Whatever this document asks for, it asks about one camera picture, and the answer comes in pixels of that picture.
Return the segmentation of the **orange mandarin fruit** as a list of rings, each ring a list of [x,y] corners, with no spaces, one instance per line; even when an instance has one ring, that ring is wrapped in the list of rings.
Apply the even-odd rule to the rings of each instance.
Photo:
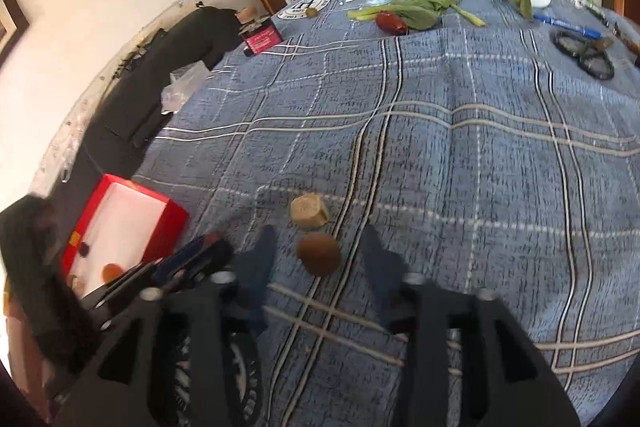
[[[107,265],[104,265],[104,267],[102,268],[102,281],[104,284],[109,284],[114,280],[117,280],[124,273],[125,270],[122,269],[122,267],[117,263],[107,263]]]

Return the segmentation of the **dark brown date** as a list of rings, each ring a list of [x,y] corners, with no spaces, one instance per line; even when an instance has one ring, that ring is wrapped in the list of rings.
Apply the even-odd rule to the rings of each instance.
[[[87,257],[90,251],[90,246],[85,243],[85,242],[81,242],[78,246],[78,255],[80,257]]]

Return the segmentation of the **brown round longan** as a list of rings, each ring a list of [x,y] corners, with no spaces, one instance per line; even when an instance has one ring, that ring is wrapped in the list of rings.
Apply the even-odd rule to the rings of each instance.
[[[299,239],[296,256],[314,277],[328,277],[341,264],[340,245],[333,236],[323,232],[308,233]]]

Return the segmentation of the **tan cylinder pastry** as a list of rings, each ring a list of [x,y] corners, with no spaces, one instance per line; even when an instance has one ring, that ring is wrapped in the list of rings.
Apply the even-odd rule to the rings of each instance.
[[[329,211],[319,194],[305,193],[290,204],[291,220],[303,229],[318,229],[330,221]]]

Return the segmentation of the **red shallow gift box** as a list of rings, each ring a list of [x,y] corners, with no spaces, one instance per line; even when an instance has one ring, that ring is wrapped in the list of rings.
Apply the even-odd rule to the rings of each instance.
[[[127,272],[170,256],[188,220],[189,213],[168,196],[106,174],[65,245],[63,277],[77,297],[86,297],[105,285],[101,272],[107,263]],[[78,255],[81,242],[90,246],[87,257]]]

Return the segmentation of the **black leather sofa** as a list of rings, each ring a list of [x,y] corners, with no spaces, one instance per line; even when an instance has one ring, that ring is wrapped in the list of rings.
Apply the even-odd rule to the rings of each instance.
[[[160,113],[160,92],[170,83],[170,74],[197,62],[213,68],[241,43],[239,30],[232,9],[202,6],[153,37],[89,120],[70,181],[53,189],[61,234],[73,230],[105,173],[127,179],[141,166],[146,149],[169,119]]]

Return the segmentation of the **white plastic bag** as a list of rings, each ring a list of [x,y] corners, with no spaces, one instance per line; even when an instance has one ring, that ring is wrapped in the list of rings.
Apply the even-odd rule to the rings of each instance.
[[[160,113],[178,113],[209,74],[203,61],[180,67],[169,74],[169,84],[160,92]]]

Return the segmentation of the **blue plaid tablecloth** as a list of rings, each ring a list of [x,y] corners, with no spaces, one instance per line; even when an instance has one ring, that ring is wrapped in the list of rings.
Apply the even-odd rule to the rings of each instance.
[[[376,321],[366,225],[439,286],[495,291],[541,350],[583,424],[639,353],[639,71],[620,41],[600,81],[550,26],[503,0],[462,0],[392,37],[329,2],[276,18],[283,41],[228,53],[157,135],[134,179],[236,249],[278,233],[259,337],[262,426],[386,426],[405,340]],[[303,229],[292,200],[330,221]],[[314,277],[299,239],[337,240]]]

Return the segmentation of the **small red labelled jar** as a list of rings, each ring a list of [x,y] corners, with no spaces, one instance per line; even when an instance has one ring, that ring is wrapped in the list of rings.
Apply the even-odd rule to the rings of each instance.
[[[268,51],[283,41],[280,31],[268,16],[244,24],[240,29],[240,37],[245,43],[246,56]]]

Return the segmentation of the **red fruit by vegetable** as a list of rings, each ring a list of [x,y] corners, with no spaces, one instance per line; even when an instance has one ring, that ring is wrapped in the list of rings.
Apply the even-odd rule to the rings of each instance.
[[[376,26],[378,26],[378,28],[384,31],[387,35],[403,36],[407,35],[409,32],[409,27],[406,23],[393,12],[378,12],[375,17],[375,23]]]

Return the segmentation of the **green leafy vegetable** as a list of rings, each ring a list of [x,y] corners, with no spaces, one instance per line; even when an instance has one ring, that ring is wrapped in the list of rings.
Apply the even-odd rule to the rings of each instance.
[[[387,4],[367,6],[356,10],[349,10],[347,16],[351,20],[370,22],[378,14],[394,14],[408,29],[424,31],[433,28],[448,10],[454,10],[475,27],[485,27],[486,22],[479,16],[462,9],[462,0],[397,0]]]

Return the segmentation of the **black scissors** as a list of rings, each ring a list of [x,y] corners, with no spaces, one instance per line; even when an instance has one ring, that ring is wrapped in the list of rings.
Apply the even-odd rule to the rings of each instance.
[[[578,66],[592,78],[600,81],[613,79],[613,62],[605,50],[594,45],[592,39],[574,35],[566,30],[555,30],[551,34],[551,40],[560,52],[574,58]]]

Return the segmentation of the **blue pen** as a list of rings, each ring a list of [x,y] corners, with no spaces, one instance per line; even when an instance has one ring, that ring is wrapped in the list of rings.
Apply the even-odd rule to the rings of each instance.
[[[579,25],[567,23],[567,22],[564,22],[564,20],[558,20],[557,18],[553,18],[550,16],[534,13],[533,19],[538,20],[538,22],[548,24],[557,28],[562,28],[567,31],[573,31],[575,34],[582,35],[589,39],[598,40],[602,38],[602,34],[600,33],[600,31],[597,31],[595,29],[592,29],[586,26],[579,26]]]

